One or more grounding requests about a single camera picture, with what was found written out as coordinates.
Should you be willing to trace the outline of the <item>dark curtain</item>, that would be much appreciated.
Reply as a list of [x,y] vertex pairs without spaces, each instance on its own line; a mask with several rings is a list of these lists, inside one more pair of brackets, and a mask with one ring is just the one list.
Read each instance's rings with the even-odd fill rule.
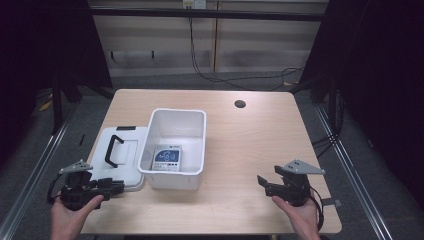
[[424,210],[424,0],[329,0],[301,81],[337,87]]
[[41,89],[112,86],[88,0],[0,0],[0,168],[17,148]]

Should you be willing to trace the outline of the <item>white lid with black handle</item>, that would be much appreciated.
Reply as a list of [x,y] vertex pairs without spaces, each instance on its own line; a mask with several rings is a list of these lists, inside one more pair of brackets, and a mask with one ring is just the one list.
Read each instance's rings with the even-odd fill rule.
[[144,176],[137,164],[147,133],[146,127],[118,126],[101,131],[90,164],[92,178],[122,180],[126,191],[138,191]]

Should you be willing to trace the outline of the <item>aluminium floor rail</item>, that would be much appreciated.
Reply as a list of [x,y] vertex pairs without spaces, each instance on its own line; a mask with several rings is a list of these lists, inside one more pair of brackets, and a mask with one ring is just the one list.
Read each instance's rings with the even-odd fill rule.
[[376,207],[361,177],[359,176],[349,154],[347,153],[346,148],[344,147],[342,141],[331,129],[328,114],[325,112],[322,106],[316,106],[315,109],[324,127],[324,130],[330,139],[331,146],[333,147],[339,161],[341,162],[341,165],[362,208],[364,209],[365,215],[367,216],[377,238],[379,240],[394,240],[383,216]]
[[63,110],[63,119],[54,127],[54,111],[37,112],[7,168],[0,172],[0,240],[13,240],[16,231],[35,195],[41,199],[35,205],[45,213],[46,192],[51,177],[45,176],[66,134],[69,122],[78,106]]

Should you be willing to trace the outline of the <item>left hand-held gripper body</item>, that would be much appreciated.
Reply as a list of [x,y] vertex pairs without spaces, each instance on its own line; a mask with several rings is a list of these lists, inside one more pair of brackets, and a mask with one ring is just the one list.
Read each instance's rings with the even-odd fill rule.
[[101,191],[90,182],[93,167],[80,160],[59,171],[65,176],[65,184],[61,189],[60,200],[72,211],[82,209]]

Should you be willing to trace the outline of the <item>blue and white box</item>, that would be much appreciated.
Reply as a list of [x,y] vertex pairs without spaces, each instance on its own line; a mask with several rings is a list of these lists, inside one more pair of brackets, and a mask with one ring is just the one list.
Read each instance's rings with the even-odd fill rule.
[[154,151],[152,170],[178,172],[181,163],[180,145],[157,145]]

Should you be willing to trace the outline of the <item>black metal stand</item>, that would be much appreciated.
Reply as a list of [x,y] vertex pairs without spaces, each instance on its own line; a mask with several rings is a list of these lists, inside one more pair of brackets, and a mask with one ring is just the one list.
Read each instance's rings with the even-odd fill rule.
[[53,103],[53,130],[52,134],[55,135],[59,132],[59,129],[64,124],[63,109],[62,109],[62,94],[69,102],[77,103],[82,99],[82,95],[79,86],[87,87],[95,93],[105,97],[106,99],[112,99],[113,93],[104,90],[102,87],[96,86],[93,83],[86,82],[82,78],[76,80],[63,80],[60,76],[55,76],[52,79],[52,103]]

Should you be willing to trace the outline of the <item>white plastic storage bin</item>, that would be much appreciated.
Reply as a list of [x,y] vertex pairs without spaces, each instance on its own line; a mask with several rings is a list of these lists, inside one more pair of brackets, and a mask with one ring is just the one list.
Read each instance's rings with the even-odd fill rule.
[[[156,109],[145,137],[138,170],[155,189],[197,190],[204,169],[207,115],[202,110]],[[180,145],[178,172],[154,171],[157,145]]]

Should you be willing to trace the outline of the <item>person's left hand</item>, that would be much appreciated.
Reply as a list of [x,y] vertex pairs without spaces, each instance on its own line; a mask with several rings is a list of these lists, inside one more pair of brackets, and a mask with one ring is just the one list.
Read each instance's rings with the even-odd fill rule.
[[72,211],[57,198],[51,208],[50,240],[76,240],[87,217],[103,199],[102,195],[95,196],[80,210]]

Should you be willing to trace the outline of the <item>black horizontal bar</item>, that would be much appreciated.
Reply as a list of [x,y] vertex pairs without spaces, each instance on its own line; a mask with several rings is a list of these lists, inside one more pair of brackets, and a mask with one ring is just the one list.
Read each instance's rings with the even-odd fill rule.
[[198,9],[145,9],[145,8],[107,8],[95,6],[89,9],[92,15],[131,16],[131,17],[182,17],[211,19],[247,19],[247,20],[278,20],[321,22],[326,19],[324,14],[257,12],[231,10],[198,10]]

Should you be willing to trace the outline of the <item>person's right hand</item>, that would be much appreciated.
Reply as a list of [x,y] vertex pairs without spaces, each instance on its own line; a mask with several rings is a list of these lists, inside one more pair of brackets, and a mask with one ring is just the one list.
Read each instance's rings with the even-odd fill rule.
[[272,201],[288,216],[298,240],[321,240],[318,211],[311,199],[301,207],[293,207],[278,196],[273,196]]

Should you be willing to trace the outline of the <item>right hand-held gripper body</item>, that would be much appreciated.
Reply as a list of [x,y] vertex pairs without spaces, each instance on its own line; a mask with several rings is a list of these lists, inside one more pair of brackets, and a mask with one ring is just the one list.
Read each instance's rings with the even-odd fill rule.
[[284,186],[293,191],[293,194],[287,201],[295,207],[303,206],[311,196],[308,175],[325,175],[324,169],[313,166],[309,163],[295,159],[283,166],[285,171],[288,172],[287,177],[282,177]]

